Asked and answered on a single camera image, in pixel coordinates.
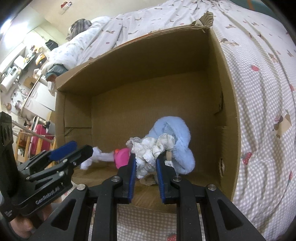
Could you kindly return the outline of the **person's left hand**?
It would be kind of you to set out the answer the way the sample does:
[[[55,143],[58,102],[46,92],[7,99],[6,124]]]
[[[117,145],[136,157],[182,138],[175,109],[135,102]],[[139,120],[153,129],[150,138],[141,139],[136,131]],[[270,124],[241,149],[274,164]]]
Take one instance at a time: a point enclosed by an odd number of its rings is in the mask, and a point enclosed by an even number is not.
[[[41,221],[45,221],[60,203],[61,198],[55,200],[53,203],[40,210],[37,215]],[[31,220],[22,216],[17,216],[15,219],[13,219],[10,222],[10,226],[18,237],[24,239],[28,239],[35,232],[35,227]]]

